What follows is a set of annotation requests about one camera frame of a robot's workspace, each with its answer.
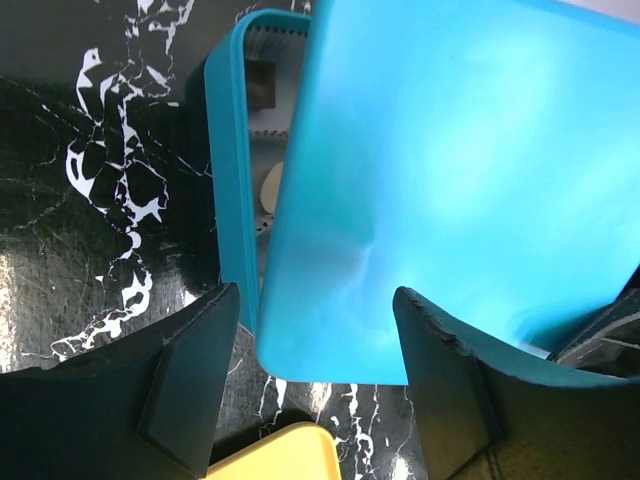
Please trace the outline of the teal chocolate box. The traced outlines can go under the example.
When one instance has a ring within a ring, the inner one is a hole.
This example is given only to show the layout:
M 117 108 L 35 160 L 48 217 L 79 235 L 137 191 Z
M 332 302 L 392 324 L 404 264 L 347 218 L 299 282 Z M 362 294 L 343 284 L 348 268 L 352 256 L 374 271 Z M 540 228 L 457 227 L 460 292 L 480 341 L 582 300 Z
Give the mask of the teal chocolate box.
M 238 285 L 240 321 L 253 332 L 273 224 L 259 201 L 269 170 L 283 162 L 311 23 L 308 15 L 254 11 L 212 50 L 203 80 L 221 279 Z M 276 65 L 276 106 L 248 107 L 245 61 Z

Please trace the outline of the dark square chocolate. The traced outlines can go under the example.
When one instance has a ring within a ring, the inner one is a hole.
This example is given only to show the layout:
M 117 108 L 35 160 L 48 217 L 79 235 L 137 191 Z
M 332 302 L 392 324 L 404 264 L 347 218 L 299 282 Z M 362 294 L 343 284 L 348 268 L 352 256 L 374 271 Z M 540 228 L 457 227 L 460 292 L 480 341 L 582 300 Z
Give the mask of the dark square chocolate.
M 276 65 L 257 59 L 245 61 L 248 107 L 253 110 L 276 106 Z

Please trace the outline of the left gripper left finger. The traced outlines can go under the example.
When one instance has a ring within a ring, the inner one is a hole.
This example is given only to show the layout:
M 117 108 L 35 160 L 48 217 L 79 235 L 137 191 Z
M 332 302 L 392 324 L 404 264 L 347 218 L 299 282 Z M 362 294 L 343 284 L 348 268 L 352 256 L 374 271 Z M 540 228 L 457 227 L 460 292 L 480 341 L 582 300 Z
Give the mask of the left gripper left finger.
M 5 479 L 199 479 L 240 311 L 223 284 L 141 330 L 1 378 Z

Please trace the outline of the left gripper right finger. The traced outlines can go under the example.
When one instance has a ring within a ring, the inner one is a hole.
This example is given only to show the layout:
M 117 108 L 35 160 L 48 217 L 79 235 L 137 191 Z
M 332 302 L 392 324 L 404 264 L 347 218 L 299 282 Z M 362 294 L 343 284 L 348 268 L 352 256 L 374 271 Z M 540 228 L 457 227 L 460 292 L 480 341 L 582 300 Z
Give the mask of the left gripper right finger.
M 635 479 L 639 382 L 521 351 L 413 289 L 393 298 L 431 479 Z

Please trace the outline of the teal box lid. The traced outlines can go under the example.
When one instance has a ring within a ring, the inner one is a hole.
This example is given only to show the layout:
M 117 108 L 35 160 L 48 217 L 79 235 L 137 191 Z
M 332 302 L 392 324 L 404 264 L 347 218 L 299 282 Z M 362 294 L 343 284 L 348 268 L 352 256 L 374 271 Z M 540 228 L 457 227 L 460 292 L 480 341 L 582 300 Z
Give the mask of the teal box lid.
M 639 265 L 639 27 L 563 1 L 315 5 L 256 320 L 291 382 L 402 385 L 416 290 L 544 356 Z

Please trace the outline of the white oval chocolate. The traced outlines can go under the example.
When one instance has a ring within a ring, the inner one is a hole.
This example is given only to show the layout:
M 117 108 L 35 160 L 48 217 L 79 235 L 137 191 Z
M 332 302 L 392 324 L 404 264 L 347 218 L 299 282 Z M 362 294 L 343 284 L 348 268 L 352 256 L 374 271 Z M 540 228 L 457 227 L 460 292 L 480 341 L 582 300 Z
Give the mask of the white oval chocolate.
M 267 173 L 259 191 L 259 201 L 263 210 L 268 214 L 273 214 L 276 210 L 283 162 L 275 164 Z

